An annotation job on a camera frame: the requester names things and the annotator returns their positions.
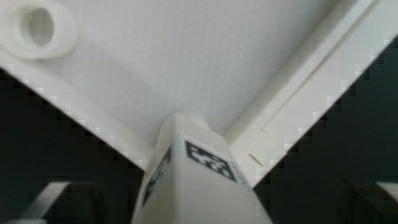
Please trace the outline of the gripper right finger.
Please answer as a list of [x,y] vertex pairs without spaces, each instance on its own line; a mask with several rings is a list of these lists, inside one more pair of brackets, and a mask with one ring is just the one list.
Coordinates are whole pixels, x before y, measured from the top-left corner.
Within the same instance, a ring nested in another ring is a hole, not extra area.
[[343,183],[340,224],[398,224],[398,183]]

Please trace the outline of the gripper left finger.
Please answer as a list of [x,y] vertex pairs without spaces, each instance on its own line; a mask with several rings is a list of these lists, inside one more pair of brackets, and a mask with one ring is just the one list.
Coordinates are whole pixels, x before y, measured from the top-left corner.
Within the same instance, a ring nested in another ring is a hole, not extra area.
[[50,182],[23,213],[6,224],[94,224],[93,184]]

